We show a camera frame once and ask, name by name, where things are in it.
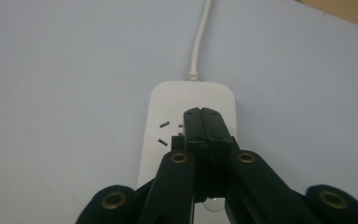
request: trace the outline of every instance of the black device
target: black device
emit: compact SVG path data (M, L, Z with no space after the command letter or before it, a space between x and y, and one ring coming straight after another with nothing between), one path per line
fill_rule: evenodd
M256 153L241 150L219 112L193 108L156 178L99 191L76 224L189 224L194 203L226 198L230 223L358 224L358 201L326 185L291 190Z

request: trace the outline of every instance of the electrical outlet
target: electrical outlet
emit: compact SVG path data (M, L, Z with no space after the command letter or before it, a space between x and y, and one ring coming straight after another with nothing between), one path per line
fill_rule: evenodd
M231 136L237 138L235 98L226 86L194 81L157 85L150 96L138 188L156 176L162 157L171 150L172 136L183 135L183 114L194 107L218 111ZM194 223L228 223L224 199L197 203Z

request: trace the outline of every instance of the brass grommet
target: brass grommet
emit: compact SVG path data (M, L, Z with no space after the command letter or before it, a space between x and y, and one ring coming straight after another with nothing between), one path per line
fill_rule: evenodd
M255 161L255 157L249 153L241 153L237 156L238 160L241 162L251 163Z
M175 163L183 163L187 161L187 155L183 153L175 153L171 155L171 161Z
M103 204L103 207L106 209L117 209L121 205L123 205L124 202L126 202L126 199L127 199L127 197L123 192L115 191L115 192L112 192L112 193L104 196L102 204Z
M319 198L325 204L336 209L344 209L348 207L348 202L344 198L330 190L323 190L319 192Z

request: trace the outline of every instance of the outlet slot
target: outlet slot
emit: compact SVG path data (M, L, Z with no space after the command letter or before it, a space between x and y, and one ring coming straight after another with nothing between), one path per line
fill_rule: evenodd
M167 147L168 146L168 143L166 143L166 142L164 142L163 140L161 140L160 138L159 138L159 140L158 140L162 145L164 145L165 147Z
M160 128L163 128L163 127L165 127L165 126L167 126L167 125L169 125L169 124L170 124L170 122L167 121L167 122L164 122L164 123L160 124L159 127L160 127Z

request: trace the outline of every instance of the power strip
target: power strip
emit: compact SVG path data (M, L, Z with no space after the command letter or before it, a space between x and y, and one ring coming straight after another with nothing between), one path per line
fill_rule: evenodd
M218 111L231 136L237 138L235 98L226 86L212 82L167 81L150 96L138 188L156 176L162 157L171 150L171 138L183 134L183 114L194 107ZM194 223L229 223L224 199L195 206Z

